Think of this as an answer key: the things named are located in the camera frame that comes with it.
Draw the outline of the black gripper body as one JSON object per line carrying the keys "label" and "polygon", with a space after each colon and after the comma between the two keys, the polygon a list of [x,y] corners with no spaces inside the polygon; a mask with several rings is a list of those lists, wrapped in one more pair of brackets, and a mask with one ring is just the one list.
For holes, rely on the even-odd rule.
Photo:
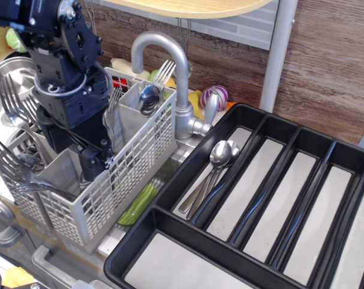
{"label": "black gripper body", "polygon": [[37,109],[40,129],[56,153],[70,146],[73,146],[78,154],[84,149],[97,149],[105,151],[108,165],[113,157],[113,151],[107,129],[102,124],[102,115],[103,111],[100,111],[77,127],[70,129],[55,120],[43,107]]}

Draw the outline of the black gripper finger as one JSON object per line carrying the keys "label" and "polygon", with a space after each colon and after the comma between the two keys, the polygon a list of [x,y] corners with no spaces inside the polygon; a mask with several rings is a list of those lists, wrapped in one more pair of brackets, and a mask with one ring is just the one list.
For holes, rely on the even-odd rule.
{"label": "black gripper finger", "polygon": [[103,171],[108,168],[106,164],[107,154],[97,149],[84,149],[80,152],[80,164],[83,178],[86,181],[94,181]]}

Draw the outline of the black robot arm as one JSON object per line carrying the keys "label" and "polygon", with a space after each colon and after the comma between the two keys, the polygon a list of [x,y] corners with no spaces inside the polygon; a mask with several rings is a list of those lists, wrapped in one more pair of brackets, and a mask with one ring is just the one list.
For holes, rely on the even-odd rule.
{"label": "black robot arm", "polygon": [[0,26],[15,30],[31,56],[37,121],[50,147],[76,146],[93,181],[113,152],[102,123],[112,81],[98,63],[102,40],[78,1],[0,1]]}

